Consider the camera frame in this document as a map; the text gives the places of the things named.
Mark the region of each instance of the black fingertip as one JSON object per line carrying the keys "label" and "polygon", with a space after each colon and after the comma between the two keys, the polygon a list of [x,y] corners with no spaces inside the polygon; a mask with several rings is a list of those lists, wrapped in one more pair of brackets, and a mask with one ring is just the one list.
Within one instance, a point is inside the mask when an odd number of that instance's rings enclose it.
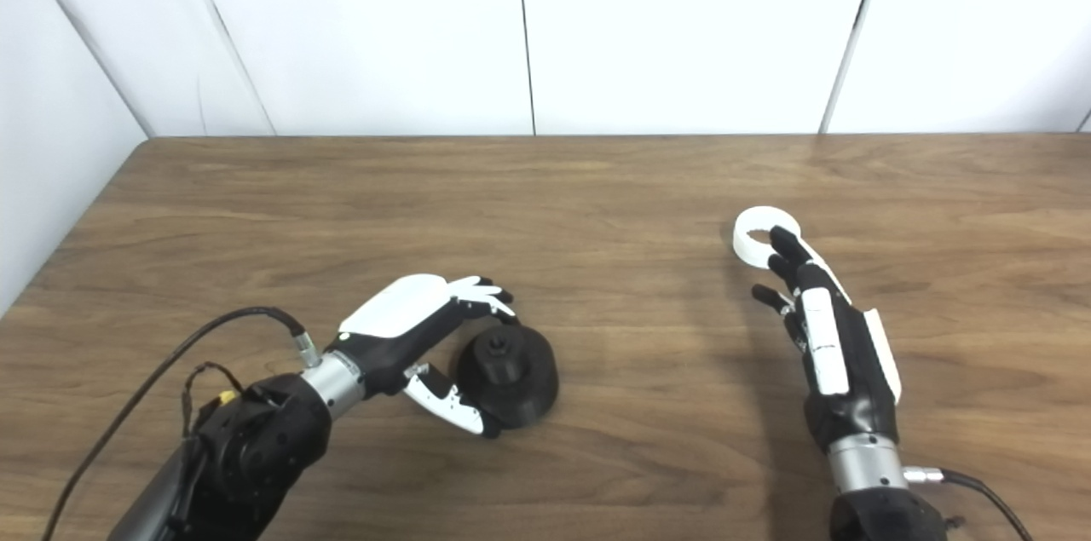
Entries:
{"label": "black fingertip", "polygon": [[500,436],[500,422],[494,417],[481,411],[481,436],[496,438]]}
{"label": "black fingertip", "polygon": [[755,284],[753,288],[751,288],[751,296],[754,297],[754,300],[757,302],[776,309],[777,312],[788,304],[784,302],[784,299],[780,298],[780,292],[770,288],[770,286],[763,286],[762,284]]}
{"label": "black fingertip", "polygon": [[799,237],[783,227],[774,226],[769,230],[769,244],[778,254],[784,256],[789,264],[799,266],[811,259],[811,254],[800,244]]}

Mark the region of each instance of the wooden table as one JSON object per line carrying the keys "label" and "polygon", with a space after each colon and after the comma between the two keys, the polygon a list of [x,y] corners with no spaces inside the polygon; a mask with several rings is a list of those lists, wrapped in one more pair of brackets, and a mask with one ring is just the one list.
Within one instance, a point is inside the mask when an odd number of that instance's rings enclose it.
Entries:
{"label": "wooden table", "polygon": [[[268,540],[826,539],[771,274],[721,229],[795,215],[900,363],[907,464],[988,481],[1041,540],[1091,530],[1091,140],[1005,136],[158,140],[129,160],[0,323],[0,537],[36,539],[133,388],[204,321],[276,304],[312,335],[393,279],[487,275],[549,336],[561,397],[489,442],[404,396],[338,422]],[[443,365],[464,330],[433,351]],[[175,447],[181,378],[299,369],[265,320],[152,390],[59,539],[101,539]],[[221,387],[203,378],[200,398]],[[985,498],[925,496],[1014,539]]]}

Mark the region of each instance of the white plastic ring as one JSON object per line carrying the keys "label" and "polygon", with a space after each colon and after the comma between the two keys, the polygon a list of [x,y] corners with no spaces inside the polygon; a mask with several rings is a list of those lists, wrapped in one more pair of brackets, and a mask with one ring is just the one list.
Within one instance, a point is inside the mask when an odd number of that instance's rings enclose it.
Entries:
{"label": "white plastic ring", "polygon": [[777,207],[751,207],[739,214],[735,218],[735,230],[732,237],[732,247],[739,259],[756,268],[769,268],[769,256],[775,254],[772,245],[755,241],[751,237],[752,231],[770,231],[775,226],[791,231],[792,235],[801,237],[800,223],[788,214],[787,211]]}

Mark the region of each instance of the white wall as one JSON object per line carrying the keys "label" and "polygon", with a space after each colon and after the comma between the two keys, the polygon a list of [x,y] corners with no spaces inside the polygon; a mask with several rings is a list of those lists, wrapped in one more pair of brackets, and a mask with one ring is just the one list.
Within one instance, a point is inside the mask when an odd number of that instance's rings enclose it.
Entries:
{"label": "white wall", "polygon": [[61,0],[157,136],[269,134],[207,0]]}
{"label": "white wall", "polygon": [[144,137],[53,0],[0,0],[0,314]]}
{"label": "white wall", "polygon": [[1091,0],[872,0],[830,132],[1077,130]]}
{"label": "white wall", "polygon": [[520,0],[215,0],[280,134],[530,134]]}
{"label": "white wall", "polygon": [[817,132],[860,0],[526,0],[539,134]]}

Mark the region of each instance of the robot finger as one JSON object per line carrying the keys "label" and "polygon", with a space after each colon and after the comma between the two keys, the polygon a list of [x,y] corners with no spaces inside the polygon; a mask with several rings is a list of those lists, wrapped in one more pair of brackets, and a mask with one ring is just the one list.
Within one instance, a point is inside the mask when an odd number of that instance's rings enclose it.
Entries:
{"label": "robot finger", "polygon": [[795,285],[795,267],[788,263],[787,259],[780,254],[771,254],[769,256],[769,270],[776,274],[784,280],[784,285],[788,286],[790,292],[796,292],[799,286]]}
{"label": "robot finger", "polygon": [[475,317],[495,315],[502,321],[514,318],[515,311],[500,300],[499,293],[503,293],[503,290],[497,288],[497,286],[481,286],[481,288],[475,288],[472,291],[463,292],[458,297],[458,301],[468,310],[476,312],[471,315]]}
{"label": "robot finger", "polygon": [[802,352],[807,350],[807,333],[799,312],[791,311],[784,314],[784,329],[788,330],[788,338],[792,339],[796,349]]}
{"label": "robot finger", "polygon": [[467,404],[461,392],[446,375],[429,363],[406,371],[405,394],[428,412],[472,434],[493,438],[500,429],[480,410]]}
{"label": "robot finger", "polygon": [[475,286],[492,286],[492,281],[477,276],[463,277],[461,279],[455,279],[447,284],[447,289],[452,292],[460,292],[463,290],[473,288]]}
{"label": "robot finger", "polygon": [[751,296],[754,297],[754,300],[771,308],[780,315],[783,315],[794,309],[792,299],[770,288],[770,286],[755,284],[753,288],[751,288]]}
{"label": "robot finger", "polygon": [[479,285],[480,286],[494,286],[496,289],[495,289],[495,292],[492,293],[492,296],[496,300],[499,300],[500,302],[502,302],[504,304],[512,304],[515,301],[515,297],[512,296],[512,292],[508,292],[506,289],[503,289],[503,288],[500,288],[499,286],[495,286],[495,284],[493,284],[492,279],[489,279],[488,277],[482,277]]}
{"label": "robot finger", "polygon": [[788,264],[796,268],[811,260],[811,253],[800,243],[799,237],[780,226],[774,226],[769,230],[769,244]]}

